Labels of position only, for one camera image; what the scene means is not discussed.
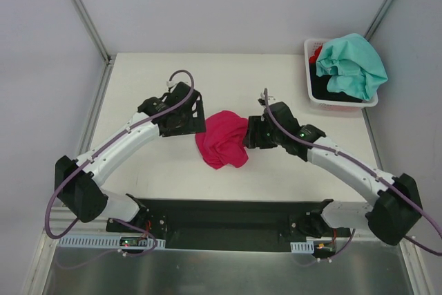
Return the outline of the magenta t shirt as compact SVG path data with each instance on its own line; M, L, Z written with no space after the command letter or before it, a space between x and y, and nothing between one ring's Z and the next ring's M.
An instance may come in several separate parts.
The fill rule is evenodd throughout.
M195 143L203 160L213 169L230 164L242 167L249 159L243 139L248 119L232 111L220 111L205 121L206 131L195 135Z

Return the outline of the teal t shirt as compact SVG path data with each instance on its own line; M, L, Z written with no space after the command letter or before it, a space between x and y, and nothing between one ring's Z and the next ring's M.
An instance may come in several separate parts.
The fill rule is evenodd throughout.
M315 60L316 76L327 78L329 93L344 93L368 102L388 81L386 69L374 47L352 33L322 45Z

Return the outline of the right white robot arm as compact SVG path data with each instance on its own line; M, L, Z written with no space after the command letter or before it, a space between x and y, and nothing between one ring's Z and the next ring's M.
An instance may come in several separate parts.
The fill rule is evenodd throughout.
M342 150L325 132L299 125L288 105L270 105L264 98L262 115L248 119L243 140L248 149L281 146L288 154L316 165L337 177L364 198L364 202L323 200L316 210L302 217L300 232L315 238L337 228L365 229L388 245L397 245L419 221L422 207L414 178L392 175L361 162Z

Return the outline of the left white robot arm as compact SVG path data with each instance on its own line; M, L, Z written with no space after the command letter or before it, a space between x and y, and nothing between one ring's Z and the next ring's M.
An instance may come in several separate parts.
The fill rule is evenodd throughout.
M63 156L55 164L57 197L81 222L98 217L116 218L132 232L146 224L143 206L131 194L103 189L107 178L145 144L159 137L203 133L205 119L202 95L179 82L160 98L151 97L98 147L74 160Z

